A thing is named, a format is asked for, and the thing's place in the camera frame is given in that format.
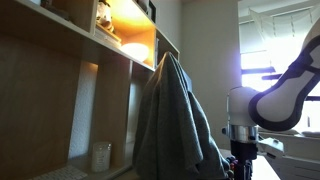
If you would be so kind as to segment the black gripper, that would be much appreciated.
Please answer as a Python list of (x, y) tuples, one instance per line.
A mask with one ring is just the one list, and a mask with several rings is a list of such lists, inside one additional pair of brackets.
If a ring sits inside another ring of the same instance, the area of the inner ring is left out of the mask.
[(251, 180), (253, 173), (252, 161), (257, 158), (258, 148), (252, 143), (231, 142), (231, 154), (237, 160), (234, 166), (234, 180)]

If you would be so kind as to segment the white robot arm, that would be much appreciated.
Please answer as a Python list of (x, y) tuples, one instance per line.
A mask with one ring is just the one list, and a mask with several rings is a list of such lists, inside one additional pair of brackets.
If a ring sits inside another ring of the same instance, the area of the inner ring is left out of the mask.
[(262, 152), (269, 157), (284, 155), (284, 145), (274, 138), (262, 139), (260, 127), (286, 131), (300, 120), (304, 101), (320, 80), (320, 20), (303, 41), (302, 50), (279, 80), (259, 92), (236, 87), (227, 95), (228, 125), (222, 129), (230, 139), (234, 180), (251, 180), (253, 161)]

